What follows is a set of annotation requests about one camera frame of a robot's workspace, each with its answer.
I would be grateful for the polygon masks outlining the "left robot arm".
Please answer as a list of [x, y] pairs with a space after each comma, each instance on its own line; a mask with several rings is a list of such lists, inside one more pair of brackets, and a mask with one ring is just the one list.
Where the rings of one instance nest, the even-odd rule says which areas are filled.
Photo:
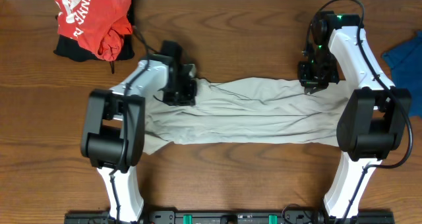
[[110, 210], [79, 217], [78, 223], [139, 222], [144, 200], [136, 166], [144, 148], [146, 102], [162, 92], [170, 106], [194, 105], [195, 74], [194, 64], [152, 54], [118, 85], [90, 93], [80, 150], [103, 178]]

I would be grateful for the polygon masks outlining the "beige t-shirt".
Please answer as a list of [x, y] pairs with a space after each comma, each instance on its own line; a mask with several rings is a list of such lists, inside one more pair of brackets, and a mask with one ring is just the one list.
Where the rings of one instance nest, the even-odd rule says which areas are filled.
[[194, 106], [169, 106], [156, 98], [147, 102], [145, 153], [170, 142], [337, 146], [336, 127], [351, 94], [344, 81], [314, 94], [305, 94], [296, 80], [198, 79], [197, 84]]

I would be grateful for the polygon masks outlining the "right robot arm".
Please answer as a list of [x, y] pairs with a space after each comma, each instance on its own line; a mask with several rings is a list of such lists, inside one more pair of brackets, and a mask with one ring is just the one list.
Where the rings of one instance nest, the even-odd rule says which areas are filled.
[[393, 223], [391, 211], [359, 211], [359, 201], [375, 169], [402, 141], [411, 94], [383, 73], [366, 41], [357, 14], [317, 12], [308, 29], [313, 41], [298, 64], [305, 93], [337, 84], [342, 71], [351, 91], [336, 128], [340, 164], [314, 223]]

